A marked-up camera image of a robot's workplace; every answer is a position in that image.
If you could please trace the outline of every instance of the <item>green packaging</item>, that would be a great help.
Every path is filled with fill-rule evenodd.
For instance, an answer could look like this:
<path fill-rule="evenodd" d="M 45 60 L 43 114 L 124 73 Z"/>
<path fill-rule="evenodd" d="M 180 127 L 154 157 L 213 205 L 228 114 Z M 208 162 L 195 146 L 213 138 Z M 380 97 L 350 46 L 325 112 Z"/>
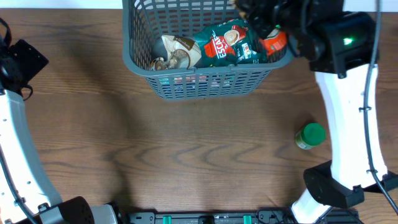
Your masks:
<path fill-rule="evenodd" d="M 247 21 L 233 19 L 195 34 L 205 67 L 267 63 L 266 50 Z"/>

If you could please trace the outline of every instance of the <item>small jar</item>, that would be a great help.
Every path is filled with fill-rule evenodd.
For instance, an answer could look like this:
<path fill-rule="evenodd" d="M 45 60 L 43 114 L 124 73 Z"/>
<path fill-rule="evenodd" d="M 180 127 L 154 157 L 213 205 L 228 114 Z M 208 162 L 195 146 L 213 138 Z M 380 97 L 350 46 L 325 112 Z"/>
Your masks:
<path fill-rule="evenodd" d="M 309 150 L 315 146 L 319 146 L 325 138 L 325 129 L 318 123 L 310 123 L 296 134 L 295 142 L 298 147 Z"/>

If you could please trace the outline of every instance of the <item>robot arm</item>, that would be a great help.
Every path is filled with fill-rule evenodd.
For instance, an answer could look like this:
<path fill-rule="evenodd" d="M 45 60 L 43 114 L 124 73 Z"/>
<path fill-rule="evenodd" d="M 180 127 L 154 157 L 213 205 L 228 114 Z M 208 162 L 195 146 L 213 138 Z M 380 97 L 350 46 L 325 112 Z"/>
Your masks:
<path fill-rule="evenodd" d="M 316 80 L 321 89 L 326 106 L 332 145 L 331 176 L 342 186 L 354 190 L 375 184 L 368 172 L 369 161 L 366 153 L 363 111 L 363 91 L 366 72 L 369 65 L 362 65 L 347 71 L 347 77 L 339 79 L 337 75 L 316 72 Z M 387 174 L 387 167 L 382 158 L 379 136 L 377 133 L 375 91 L 377 67 L 373 69 L 370 92 L 369 125 L 374 166 L 377 176 Z M 303 193 L 292 205 L 294 217 L 299 223 L 313 223 L 322 217 L 331 207 L 318 203 L 308 191 Z"/>
<path fill-rule="evenodd" d="M 31 214 L 36 214 L 40 205 L 61 203 L 61 196 L 47 177 L 30 137 L 22 97 L 12 91 L 3 90 L 0 107 L 1 153 L 24 205 Z M 11 219 L 16 222 L 26 218 L 22 210 L 14 205 L 16 199 L 4 175 L 0 175 L 0 186 L 2 220 Z"/>

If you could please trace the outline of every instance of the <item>white wall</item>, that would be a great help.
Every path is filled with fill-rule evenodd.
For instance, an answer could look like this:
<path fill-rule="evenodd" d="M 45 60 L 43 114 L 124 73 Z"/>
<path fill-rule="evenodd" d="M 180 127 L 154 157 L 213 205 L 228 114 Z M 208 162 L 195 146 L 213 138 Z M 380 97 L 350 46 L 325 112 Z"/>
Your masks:
<path fill-rule="evenodd" d="M 374 11 L 374 3 L 375 0 L 346 0 L 345 10 Z M 122 0 L 0 0 L 0 8 L 121 9 Z M 398 0 L 382 0 L 382 10 L 398 12 Z"/>

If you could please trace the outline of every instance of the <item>green bottle cap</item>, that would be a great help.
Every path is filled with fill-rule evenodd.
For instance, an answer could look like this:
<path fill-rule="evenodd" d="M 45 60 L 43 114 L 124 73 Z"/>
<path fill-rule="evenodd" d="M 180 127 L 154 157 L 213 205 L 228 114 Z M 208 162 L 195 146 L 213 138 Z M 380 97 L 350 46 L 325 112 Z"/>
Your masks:
<path fill-rule="evenodd" d="M 318 146 L 325 140 L 326 132 L 318 123 L 310 123 L 302 130 L 301 138 L 310 146 Z"/>

